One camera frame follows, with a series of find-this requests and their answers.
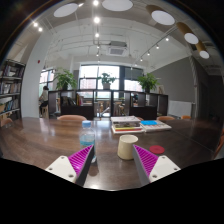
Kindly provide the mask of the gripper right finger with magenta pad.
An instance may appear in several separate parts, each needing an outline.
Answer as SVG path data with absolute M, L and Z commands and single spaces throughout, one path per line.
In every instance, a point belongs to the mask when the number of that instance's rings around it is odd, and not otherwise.
M 133 146 L 133 157 L 142 186 L 180 170 L 167 156 L 156 156 L 137 145 Z

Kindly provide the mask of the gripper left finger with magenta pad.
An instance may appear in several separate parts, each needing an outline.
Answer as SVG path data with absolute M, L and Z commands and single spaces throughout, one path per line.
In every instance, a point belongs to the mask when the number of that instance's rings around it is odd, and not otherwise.
M 94 156 L 94 146 L 87 146 L 80 151 L 67 156 L 59 156 L 46 171 L 65 180 L 83 186 Z

